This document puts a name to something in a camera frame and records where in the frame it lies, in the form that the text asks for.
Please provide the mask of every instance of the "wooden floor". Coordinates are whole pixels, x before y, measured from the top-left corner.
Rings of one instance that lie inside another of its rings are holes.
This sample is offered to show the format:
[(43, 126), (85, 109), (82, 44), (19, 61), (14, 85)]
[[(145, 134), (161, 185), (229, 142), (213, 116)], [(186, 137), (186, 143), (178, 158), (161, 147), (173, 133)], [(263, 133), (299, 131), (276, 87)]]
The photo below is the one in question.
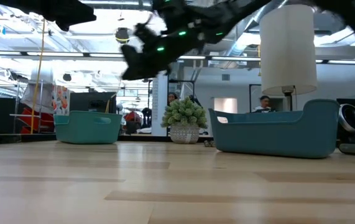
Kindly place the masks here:
[(355, 156), (156, 142), (0, 145), (0, 224), (355, 224)]

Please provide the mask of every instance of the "white wall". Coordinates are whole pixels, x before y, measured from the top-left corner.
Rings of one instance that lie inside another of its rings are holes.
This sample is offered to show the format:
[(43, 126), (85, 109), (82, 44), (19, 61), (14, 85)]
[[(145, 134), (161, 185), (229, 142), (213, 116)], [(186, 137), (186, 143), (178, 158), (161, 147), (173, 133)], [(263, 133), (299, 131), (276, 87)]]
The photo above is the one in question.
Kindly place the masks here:
[[(191, 75), (192, 68), (185, 68)], [(230, 81), (221, 81), (221, 74), (230, 74)], [(249, 84), (261, 84), (259, 69), (203, 68), (195, 83), (195, 94), (207, 110), (213, 107), (212, 98), (237, 98), (238, 113), (247, 113), (249, 108)], [(323, 98), (337, 99), (355, 95), (355, 65), (317, 65), (317, 91), (297, 96), (297, 109), (302, 110), (308, 100)], [(296, 108), (293, 97), (293, 108)], [(210, 126), (209, 114), (206, 115)]]

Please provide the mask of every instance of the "ceiling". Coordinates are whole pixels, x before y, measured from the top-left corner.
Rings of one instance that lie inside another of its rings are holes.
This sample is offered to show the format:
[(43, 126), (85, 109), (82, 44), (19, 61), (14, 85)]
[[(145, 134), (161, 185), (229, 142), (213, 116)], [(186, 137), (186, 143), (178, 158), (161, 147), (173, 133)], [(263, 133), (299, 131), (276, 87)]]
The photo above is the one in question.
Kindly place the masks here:
[[(133, 30), (135, 24), (146, 21), (152, 14), (148, 11), (149, 1), (144, 1), (142, 8), (139, 8), (136, 0), (82, 0), (82, 2), (94, 7), (97, 20), (71, 26), (69, 32), (61, 31), (53, 22), (46, 22), (44, 30), (46, 52), (119, 53), (120, 44), (115, 40), (118, 27)], [(215, 2), (217, 1), (192, 0), (189, 4), (207, 7)], [(297, 0), (273, 0), (269, 9), (297, 3)], [(245, 50), (251, 50), (248, 47), (251, 44), (260, 44), (259, 26), (256, 21), (259, 20), (259, 13), (260, 11), (255, 12), (241, 21), (220, 43), (207, 45), (206, 54), (229, 55), (229, 52), (237, 46), (240, 48), (238, 54), (244, 54)], [(28, 15), (18, 9), (0, 5), (0, 50), (38, 52), (43, 32), (42, 19), (40, 15), (33, 13)], [(165, 29), (165, 23), (157, 16), (153, 17), (149, 26), (158, 33)], [(315, 44), (319, 46), (355, 45), (354, 32), (349, 27), (345, 27), (339, 17), (329, 12), (315, 10), (315, 34)], [(135, 37), (130, 39), (129, 44), (138, 49), (141, 47), (140, 41)], [(31, 70), (36, 63), (38, 61), (29, 58), (0, 58), (0, 85), (16, 84), (7, 77), (7, 71), (13, 71), (30, 79)], [(148, 83), (141, 80), (133, 82), (119, 80), (120, 74), (126, 69), (123, 61), (54, 60), (52, 63), (55, 68), (54, 79), (61, 85), (82, 86), (83, 89), (85, 86), (126, 86), (130, 89), (148, 87)], [(65, 73), (71, 74), (71, 82), (67, 83), (63, 80)], [(7, 93), (14, 91), (12, 88), (7, 90)]]

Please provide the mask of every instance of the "green succulent plant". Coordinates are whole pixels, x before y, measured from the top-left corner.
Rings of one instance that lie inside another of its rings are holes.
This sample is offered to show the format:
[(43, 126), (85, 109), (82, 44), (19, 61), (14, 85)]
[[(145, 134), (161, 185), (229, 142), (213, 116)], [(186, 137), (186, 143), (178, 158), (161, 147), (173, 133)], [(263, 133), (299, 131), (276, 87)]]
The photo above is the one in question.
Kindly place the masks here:
[(184, 100), (174, 100), (165, 109), (162, 118), (162, 127), (166, 128), (180, 123), (183, 126), (195, 126), (208, 128), (206, 124), (206, 111), (198, 104), (191, 101), (190, 97)]

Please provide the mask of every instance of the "red object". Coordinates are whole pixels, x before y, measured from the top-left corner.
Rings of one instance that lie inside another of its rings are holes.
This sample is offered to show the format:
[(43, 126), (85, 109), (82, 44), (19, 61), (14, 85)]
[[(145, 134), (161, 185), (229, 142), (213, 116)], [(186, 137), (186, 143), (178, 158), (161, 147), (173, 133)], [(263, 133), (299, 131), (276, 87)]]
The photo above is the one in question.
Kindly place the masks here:
[[(31, 115), (32, 109), (31, 108), (24, 108), (23, 115)], [(31, 117), (30, 116), (21, 116), (19, 117), (21, 121), (23, 121), (27, 127), (23, 127), (21, 130), (21, 134), (30, 134), (30, 125), (31, 125)], [(54, 130), (54, 119), (52, 114), (42, 113), (42, 119), (40, 120), (40, 126), (46, 126), (47, 128), (41, 128), (41, 131), (53, 131)], [(39, 127), (39, 118), (34, 118), (34, 131), (38, 131)]]
[(135, 112), (130, 112), (127, 115), (125, 115), (124, 119), (126, 121), (136, 121), (136, 122), (141, 122), (141, 117)]

